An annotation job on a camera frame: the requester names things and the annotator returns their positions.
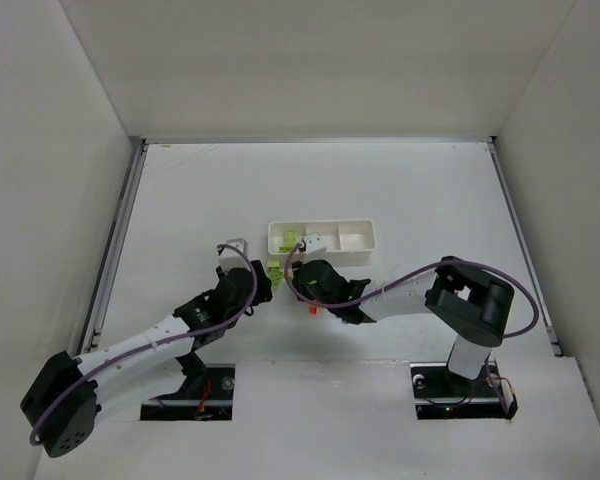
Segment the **green lego brick studded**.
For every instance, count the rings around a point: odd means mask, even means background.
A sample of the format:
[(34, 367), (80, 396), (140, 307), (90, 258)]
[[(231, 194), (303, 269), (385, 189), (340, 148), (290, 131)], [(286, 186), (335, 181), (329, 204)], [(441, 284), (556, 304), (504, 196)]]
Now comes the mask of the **green lego brick studded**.
[(277, 290), (283, 279), (283, 272), (280, 268), (271, 268), (268, 270), (268, 278), (271, 281), (271, 288)]

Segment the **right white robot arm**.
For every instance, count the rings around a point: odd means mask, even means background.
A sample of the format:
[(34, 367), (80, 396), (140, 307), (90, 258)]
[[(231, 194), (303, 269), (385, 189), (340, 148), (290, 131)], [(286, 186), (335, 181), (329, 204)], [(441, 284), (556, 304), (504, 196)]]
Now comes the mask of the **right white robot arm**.
[(502, 344), (514, 298), (509, 283), (453, 256), (382, 287), (369, 279), (348, 280), (322, 259), (295, 262), (290, 269), (285, 280), (299, 300), (346, 324), (434, 315), (456, 333), (447, 370), (471, 381)]

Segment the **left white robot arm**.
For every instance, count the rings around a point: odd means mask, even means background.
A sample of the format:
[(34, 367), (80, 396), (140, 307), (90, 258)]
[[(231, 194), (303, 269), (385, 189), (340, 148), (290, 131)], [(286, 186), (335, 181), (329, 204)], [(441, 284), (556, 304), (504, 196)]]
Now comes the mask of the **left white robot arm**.
[(205, 370), (197, 351), (220, 340), (240, 317), (272, 299), (271, 281), (259, 260), (218, 274), (207, 290), (153, 327), (106, 349), (78, 356), (61, 351), (42, 366), (20, 402), (31, 426), (29, 442), (51, 458), (81, 445), (96, 425), (127, 400), (144, 402), (200, 378)]

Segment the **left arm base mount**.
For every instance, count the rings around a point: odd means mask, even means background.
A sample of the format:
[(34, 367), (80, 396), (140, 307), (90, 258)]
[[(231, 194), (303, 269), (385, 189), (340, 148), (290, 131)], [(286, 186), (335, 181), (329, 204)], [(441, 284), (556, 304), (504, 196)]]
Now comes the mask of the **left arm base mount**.
[(206, 364), (192, 352), (178, 358), (184, 380), (174, 392), (147, 400), (141, 421), (231, 421), (236, 366)]

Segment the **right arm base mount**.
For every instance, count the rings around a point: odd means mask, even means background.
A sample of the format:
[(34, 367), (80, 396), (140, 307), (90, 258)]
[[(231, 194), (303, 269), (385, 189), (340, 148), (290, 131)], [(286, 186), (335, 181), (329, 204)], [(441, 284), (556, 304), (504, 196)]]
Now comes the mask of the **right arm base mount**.
[(518, 412), (511, 382), (490, 360), (475, 380), (451, 373), (444, 363), (412, 363), (410, 375), (418, 420), (503, 419)]

